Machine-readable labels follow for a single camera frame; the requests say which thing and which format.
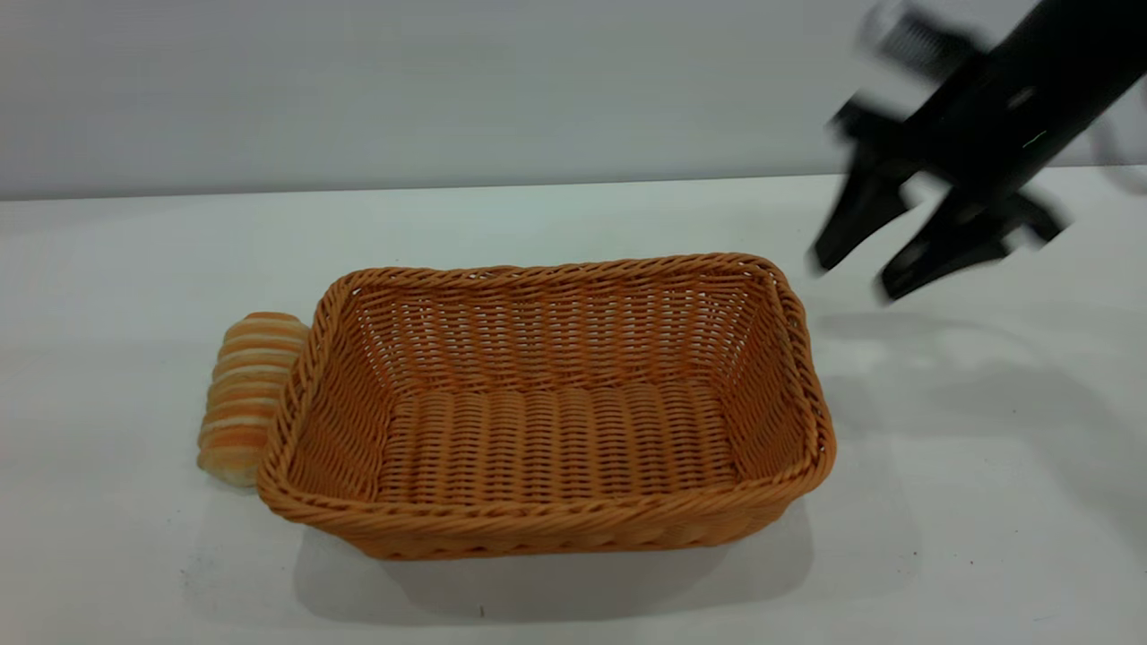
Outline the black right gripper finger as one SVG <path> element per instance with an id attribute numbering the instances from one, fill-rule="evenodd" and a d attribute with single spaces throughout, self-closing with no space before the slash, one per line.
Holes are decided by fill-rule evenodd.
<path id="1" fill-rule="evenodd" d="M 897 301 L 942 278 L 1011 252 L 1006 238 L 1019 220 L 1005 207 L 988 207 L 962 191 L 951 191 L 922 228 L 881 270 L 885 300 Z"/>
<path id="2" fill-rule="evenodd" d="M 827 273 L 875 232 L 910 211 L 902 187 L 916 173 L 905 160 L 852 160 L 810 252 Z"/>

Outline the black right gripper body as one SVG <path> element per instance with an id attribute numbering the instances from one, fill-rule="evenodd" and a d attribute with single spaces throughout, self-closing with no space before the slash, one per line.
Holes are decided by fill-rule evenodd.
<path id="1" fill-rule="evenodd" d="M 1025 18 L 996 47 L 936 18 L 867 18 L 860 42 L 937 86 L 905 118 L 850 99 L 852 160 L 904 160 L 982 204 L 1016 192 L 1123 91 L 1121 18 Z"/>

